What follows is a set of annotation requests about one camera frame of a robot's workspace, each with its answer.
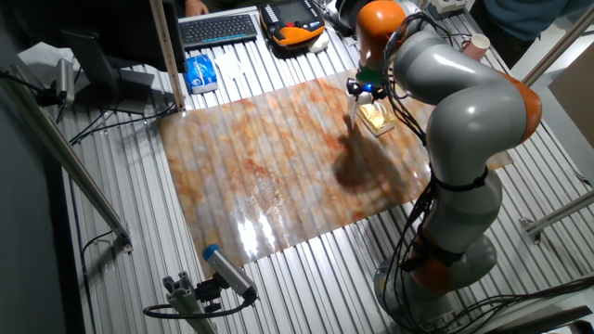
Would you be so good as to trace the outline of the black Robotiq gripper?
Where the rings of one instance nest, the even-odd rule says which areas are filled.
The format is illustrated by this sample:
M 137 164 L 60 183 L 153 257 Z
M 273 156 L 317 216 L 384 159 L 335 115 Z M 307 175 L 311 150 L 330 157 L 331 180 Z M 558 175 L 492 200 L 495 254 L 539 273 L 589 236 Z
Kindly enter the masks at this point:
M 372 100 L 381 100 L 387 97 L 386 91 L 381 85 L 374 83 L 362 83 L 357 79 L 352 79 L 346 83 L 347 92 L 350 96 L 358 98 L 363 93 L 372 95 Z

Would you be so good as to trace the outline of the person's bare hand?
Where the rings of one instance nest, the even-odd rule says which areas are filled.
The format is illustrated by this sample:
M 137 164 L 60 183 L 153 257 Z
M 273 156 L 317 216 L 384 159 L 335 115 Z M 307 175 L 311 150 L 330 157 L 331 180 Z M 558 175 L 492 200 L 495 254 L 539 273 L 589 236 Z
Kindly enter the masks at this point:
M 186 0 L 185 14 L 187 17 L 195 17 L 209 14 L 208 7 L 201 0 Z

